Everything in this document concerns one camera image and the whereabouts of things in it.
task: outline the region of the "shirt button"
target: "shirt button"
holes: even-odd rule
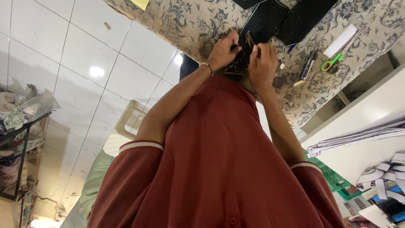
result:
[[[235,217],[231,217],[231,218],[229,219],[229,223],[230,223],[232,226],[236,225],[237,222],[238,222],[238,220],[237,220]]]

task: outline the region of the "green fabric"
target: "green fabric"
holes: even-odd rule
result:
[[[87,225],[89,221],[89,214],[92,210],[94,202],[96,201],[98,191],[100,190],[101,183],[110,167],[114,157],[106,154],[104,150],[100,150],[96,159],[93,162],[92,168],[87,175],[86,182],[84,183],[80,197],[80,217],[83,223]]]

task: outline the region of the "stack of paper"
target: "stack of paper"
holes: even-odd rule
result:
[[[341,135],[308,147],[308,156],[315,157],[338,146],[349,146],[388,137],[405,136],[405,111],[383,118],[366,128]]]

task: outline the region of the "bracelet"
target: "bracelet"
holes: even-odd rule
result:
[[[212,68],[211,68],[211,66],[209,65],[209,63],[207,63],[207,62],[202,62],[202,63],[200,63],[199,67],[200,67],[201,65],[207,65],[207,66],[209,67],[209,69],[211,70],[211,76],[214,75],[214,72],[212,71]]]

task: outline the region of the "hand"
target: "hand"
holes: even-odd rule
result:
[[[273,79],[278,66],[276,48],[270,43],[259,43],[250,55],[249,76],[259,96],[274,91]]]
[[[236,30],[233,30],[224,39],[219,39],[214,45],[211,54],[208,57],[207,63],[211,67],[212,71],[216,71],[221,67],[227,66],[232,60],[235,59],[236,55],[240,50],[241,46],[235,47],[233,50],[230,49],[232,44],[238,45],[239,35]]]

